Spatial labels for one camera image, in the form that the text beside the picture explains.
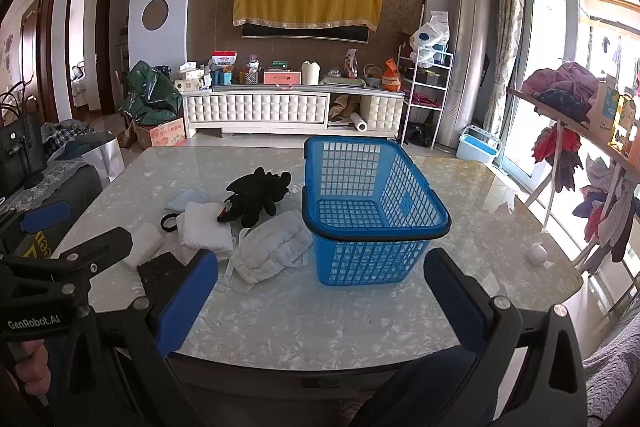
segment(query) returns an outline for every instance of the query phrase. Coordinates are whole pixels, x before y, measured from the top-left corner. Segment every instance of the brown circular wall decoration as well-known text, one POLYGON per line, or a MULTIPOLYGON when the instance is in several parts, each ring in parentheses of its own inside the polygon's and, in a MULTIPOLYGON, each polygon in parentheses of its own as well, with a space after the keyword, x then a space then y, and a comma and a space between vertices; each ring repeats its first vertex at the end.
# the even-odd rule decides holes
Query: brown circular wall decoration
POLYGON ((169 5, 165 0, 152 0, 142 12, 142 25, 149 31, 157 30, 169 16, 169 5))

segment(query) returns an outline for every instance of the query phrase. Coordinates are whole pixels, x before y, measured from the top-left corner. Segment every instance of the black plush toy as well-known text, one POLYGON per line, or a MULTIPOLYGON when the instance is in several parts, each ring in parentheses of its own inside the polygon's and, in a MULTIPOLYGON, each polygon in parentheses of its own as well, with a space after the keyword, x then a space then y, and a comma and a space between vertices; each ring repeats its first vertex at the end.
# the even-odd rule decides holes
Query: black plush toy
POLYGON ((231 203, 230 209, 224 209, 218 216, 220 223, 228 223, 242 216, 242 226, 250 229, 260 218, 260 211, 264 208, 267 214, 274 216, 276 201, 284 198, 289 192, 291 173, 283 172, 280 176, 271 172, 264 173, 262 167, 255 169, 253 174, 247 174, 231 183, 226 190, 234 192, 226 198, 231 203))

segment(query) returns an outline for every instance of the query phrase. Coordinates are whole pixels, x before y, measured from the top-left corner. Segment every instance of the black ring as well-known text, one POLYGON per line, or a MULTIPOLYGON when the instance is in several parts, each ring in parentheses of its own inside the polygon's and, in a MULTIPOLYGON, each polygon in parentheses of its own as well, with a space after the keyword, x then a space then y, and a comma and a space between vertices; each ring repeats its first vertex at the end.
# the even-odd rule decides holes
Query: black ring
POLYGON ((175 232, 176 230, 178 230, 178 225, 174 225, 172 227, 166 227, 164 224, 169 219, 175 219, 178 216, 180 216, 180 214, 167 214, 160 220, 160 228, 163 229, 165 232, 175 232))

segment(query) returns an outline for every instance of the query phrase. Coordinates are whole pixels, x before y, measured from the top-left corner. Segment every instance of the pink blanket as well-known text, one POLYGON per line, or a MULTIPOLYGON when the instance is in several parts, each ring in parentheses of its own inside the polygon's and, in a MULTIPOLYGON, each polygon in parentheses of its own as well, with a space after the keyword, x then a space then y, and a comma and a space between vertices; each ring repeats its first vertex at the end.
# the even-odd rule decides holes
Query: pink blanket
POLYGON ((538 70, 522 83, 521 91, 525 94, 546 91, 547 89, 564 89, 572 92, 582 103, 590 104, 589 99, 598 89, 598 79, 591 71, 576 62, 568 62, 554 70, 538 70))

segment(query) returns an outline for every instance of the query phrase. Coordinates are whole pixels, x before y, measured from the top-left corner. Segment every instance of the white metal shelf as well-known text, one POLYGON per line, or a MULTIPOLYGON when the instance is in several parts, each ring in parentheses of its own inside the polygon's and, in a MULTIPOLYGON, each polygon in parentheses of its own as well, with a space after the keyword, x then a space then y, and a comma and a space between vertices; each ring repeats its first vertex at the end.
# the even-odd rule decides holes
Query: white metal shelf
MULTIPOLYGON (((426 49, 428 46, 423 46, 418 48, 417 53, 415 54, 416 57, 420 56, 420 51, 423 49, 426 49)), ((402 57, 400 54, 402 52, 402 46, 398 47, 398 65, 400 64, 400 60, 404 59, 404 60, 409 60, 412 63, 414 63, 414 76, 411 79, 408 78, 403 78, 403 80, 410 82, 411 83, 411 91, 409 93, 409 100, 404 99, 402 100, 404 105, 407 106, 407 110, 406 110, 406 115, 404 117, 404 125, 402 126, 402 134, 400 137, 400 145, 402 147, 404 147, 404 136, 406 135, 406 126, 409 123, 409 114, 411 113, 411 109, 412 107, 418 108, 418 109, 431 109, 432 111, 435 111, 437 113, 439 113, 438 115, 438 121, 436 123, 436 129, 433 133, 433 140, 431 140, 431 149, 433 150, 433 146, 436 143, 436 137, 438 136, 438 131, 440 129, 440 122, 442 121, 442 110, 444 108, 445 103, 447 102, 447 93, 449 92, 449 81, 451 78, 451 68, 453 66, 453 54, 451 53, 447 53, 447 52, 441 52, 441 51, 437 51, 437 54, 442 54, 442 56, 445 57, 445 60, 449 63, 448 66, 444 65, 444 64, 434 64, 433 66, 437 67, 437 68, 442 68, 443 70, 447 70, 447 78, 445 81, 444 86, 432 86, 431 84, 425 84, 424 82, 417 82, 416 76, 418 74, 418 69, 421 68, 420 64, 416 62, 416 60, 413 60, 411 57, 402 57), (430 87, 431 89, 437 89, 443 92, 442 95, 442 102, 440 103, 440 107, 432 107, 431 105, 423 105, 421 103, 412 103, 412 100, 414 99, 414 90, 415 90, 415 86, 421 86, 421 87, 430 87)))

